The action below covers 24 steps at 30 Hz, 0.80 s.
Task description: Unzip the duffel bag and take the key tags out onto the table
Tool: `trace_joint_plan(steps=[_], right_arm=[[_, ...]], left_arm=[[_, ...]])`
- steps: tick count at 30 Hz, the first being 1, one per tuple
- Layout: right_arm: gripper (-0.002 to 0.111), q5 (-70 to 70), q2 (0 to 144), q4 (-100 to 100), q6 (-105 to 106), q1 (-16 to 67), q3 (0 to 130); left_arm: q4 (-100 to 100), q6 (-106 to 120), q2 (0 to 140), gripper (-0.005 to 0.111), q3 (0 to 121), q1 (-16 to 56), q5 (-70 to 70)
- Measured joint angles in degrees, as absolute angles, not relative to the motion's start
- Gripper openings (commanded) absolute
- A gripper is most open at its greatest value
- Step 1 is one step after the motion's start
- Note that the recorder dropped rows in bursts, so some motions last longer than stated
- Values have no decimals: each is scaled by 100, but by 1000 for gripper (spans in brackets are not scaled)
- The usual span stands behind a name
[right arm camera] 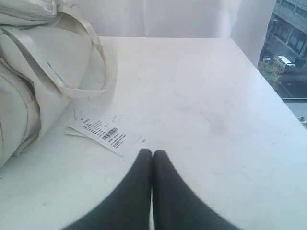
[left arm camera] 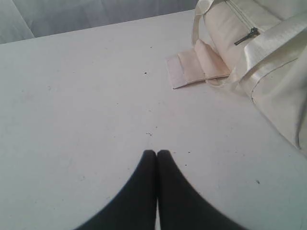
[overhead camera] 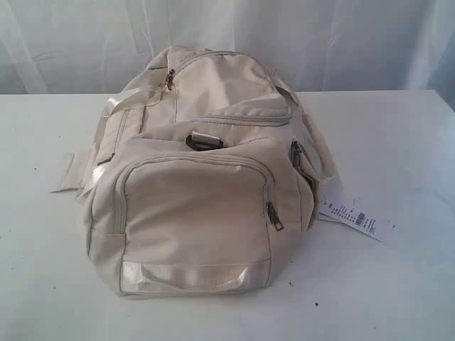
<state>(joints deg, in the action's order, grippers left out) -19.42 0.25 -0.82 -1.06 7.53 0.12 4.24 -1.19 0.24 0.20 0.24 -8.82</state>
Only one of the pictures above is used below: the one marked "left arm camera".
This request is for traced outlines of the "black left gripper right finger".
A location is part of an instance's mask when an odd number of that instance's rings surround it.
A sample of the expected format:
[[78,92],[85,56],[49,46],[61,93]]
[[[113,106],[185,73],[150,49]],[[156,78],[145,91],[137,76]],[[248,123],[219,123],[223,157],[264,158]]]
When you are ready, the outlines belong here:
[[192,187],[170,151],[157,153],[158,209],[162,230],[243,230]]

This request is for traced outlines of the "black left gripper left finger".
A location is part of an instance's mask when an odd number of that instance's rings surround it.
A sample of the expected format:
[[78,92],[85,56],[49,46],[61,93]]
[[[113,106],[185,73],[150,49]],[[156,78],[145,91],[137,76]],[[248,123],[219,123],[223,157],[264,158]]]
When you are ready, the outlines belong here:
[[78,230],[154,230],[157,208],[156,153],[146,150],[119,193]]

